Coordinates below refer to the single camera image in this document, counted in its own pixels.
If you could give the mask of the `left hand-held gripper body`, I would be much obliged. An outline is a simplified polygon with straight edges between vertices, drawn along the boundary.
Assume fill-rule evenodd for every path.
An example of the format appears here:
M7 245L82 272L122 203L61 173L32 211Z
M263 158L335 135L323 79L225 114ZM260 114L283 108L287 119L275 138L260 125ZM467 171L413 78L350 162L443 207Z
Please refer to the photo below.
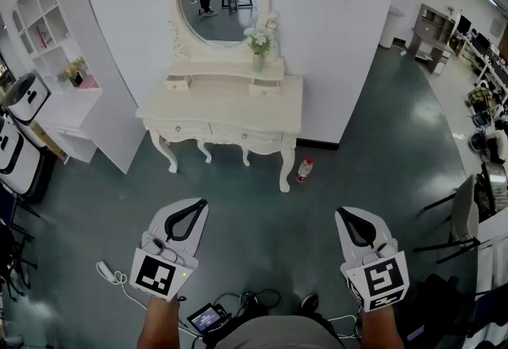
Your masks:
M198 267L198 260L150 232L135 250L129 284L153 297L171 301Z

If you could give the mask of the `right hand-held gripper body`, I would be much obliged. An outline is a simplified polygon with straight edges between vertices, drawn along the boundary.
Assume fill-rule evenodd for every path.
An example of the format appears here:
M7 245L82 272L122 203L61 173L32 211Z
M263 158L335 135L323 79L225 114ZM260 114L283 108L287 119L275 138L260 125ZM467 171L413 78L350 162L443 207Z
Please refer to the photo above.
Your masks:
M401 301L410 287L406 257L395 239L370 250L362 258L343 263L347 287L365 313Z

